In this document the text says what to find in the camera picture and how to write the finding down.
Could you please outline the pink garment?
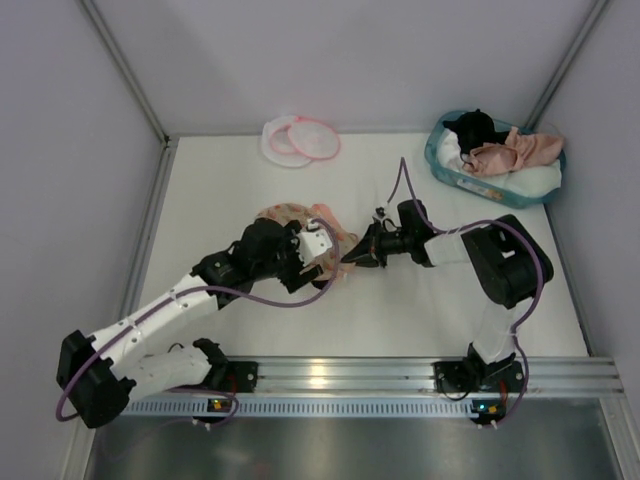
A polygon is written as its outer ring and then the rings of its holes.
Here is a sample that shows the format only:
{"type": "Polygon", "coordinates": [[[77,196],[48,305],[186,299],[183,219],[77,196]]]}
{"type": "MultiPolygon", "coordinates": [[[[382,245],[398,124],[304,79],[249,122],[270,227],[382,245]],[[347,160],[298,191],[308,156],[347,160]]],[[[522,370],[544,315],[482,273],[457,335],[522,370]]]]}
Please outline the pink garment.
{"type": "Polygon", "coordinates": [[[521,134],[516,127],[512,127],[503,144],[484,143],[472,149],[462,169],[472,176],[483,178],[549,166],[559,158],[564,143],[562,136],[521,134]]]}

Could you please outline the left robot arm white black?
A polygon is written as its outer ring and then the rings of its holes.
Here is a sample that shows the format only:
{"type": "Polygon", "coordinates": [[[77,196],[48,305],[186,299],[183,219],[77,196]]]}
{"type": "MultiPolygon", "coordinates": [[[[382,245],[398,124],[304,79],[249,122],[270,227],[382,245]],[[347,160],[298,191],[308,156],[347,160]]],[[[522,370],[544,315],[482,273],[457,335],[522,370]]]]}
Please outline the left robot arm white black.
{"type": "Polygon", "coordinates": [[[218,343],[200,338],[171,347],[170,341],[239,299],[286,308],[285,302],[254,295],[253,286],[276,279],[294,293],[322,275],[322,255],[338,252],[325,220],[253,221],[238,240],[203,257],[148,305],[89,335],[76,330],[64,338],[56,373],[62,390],[57,421],[78,418],[97,429],[133,402],[189,387],[233,402],[232,363],[218,343]]]}

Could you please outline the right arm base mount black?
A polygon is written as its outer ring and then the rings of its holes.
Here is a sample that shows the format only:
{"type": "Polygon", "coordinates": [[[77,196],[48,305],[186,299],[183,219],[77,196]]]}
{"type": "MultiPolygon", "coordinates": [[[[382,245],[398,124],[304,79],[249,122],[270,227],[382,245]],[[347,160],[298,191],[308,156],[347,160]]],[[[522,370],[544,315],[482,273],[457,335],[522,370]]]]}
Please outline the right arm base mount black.
{"type": "Polygon", "coordinates": [[[472,393],[515,393],[522,390],[525,380],[522,364],[514,353],[486,363],[472,344],[464,357],[438,361],[433,369],[436,391],[453,401],[472,393]]]}

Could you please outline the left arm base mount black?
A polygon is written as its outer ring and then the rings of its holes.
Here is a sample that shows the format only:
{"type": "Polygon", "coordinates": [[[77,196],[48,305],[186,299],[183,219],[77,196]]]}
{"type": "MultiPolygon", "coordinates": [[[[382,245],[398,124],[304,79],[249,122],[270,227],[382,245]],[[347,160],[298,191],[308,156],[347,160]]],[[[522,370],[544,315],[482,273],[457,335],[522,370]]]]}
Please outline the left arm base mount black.
{"type": "Polygon", "coordinates": [[[215,363],[200,386],[226,393],[252,393],[257,385],[259,364],[253,361],[223,360],[215,363]]]}

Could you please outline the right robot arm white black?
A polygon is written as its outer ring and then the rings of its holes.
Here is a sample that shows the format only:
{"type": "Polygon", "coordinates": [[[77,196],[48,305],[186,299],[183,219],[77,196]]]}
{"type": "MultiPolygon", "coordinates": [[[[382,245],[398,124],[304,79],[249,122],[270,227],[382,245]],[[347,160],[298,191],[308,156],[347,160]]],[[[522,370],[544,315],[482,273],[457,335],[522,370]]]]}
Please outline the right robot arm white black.
{"type": "Polygon", "coordinates": [[[368,226],[360,242],[341,262],[384,268],[391,255],[407,254],[425,268],[468,263],[488,298],[484,318],[469,344],[466,361],[484,370],[504,368],[515,358],[517,320],[512,310],[538,298],[554,275],[546,253],[513,215],[487,224],[439,233],[428,223],[421,201],[397,206],[400,224],[388,228],[382,219],[368,226]]]}

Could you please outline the pink floral mesh laundry bag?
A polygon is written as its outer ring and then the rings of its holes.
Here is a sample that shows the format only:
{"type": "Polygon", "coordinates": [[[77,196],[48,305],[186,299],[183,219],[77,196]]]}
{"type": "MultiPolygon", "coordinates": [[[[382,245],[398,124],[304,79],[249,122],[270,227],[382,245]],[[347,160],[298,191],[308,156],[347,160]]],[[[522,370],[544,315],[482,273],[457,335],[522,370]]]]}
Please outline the pink floral mesh laundry bag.
{"type": "Polygon", "coordinates": [[[321,268],[321,273],[311,281],[314,288],[324,288],[332,277],[336,282],[344,280],[355,269],[352,263],[344,263],[341,258],[351,252],[360,238],[345,230],[326,204],[278,203],[262,209],[256,219],[273,220],[281,226],[296,221],[304,232],[319,233],[322,240],[332,241],[332,245],[324,246],[322,254],[303,270],[306,273],[313,267],[321,268]]]}

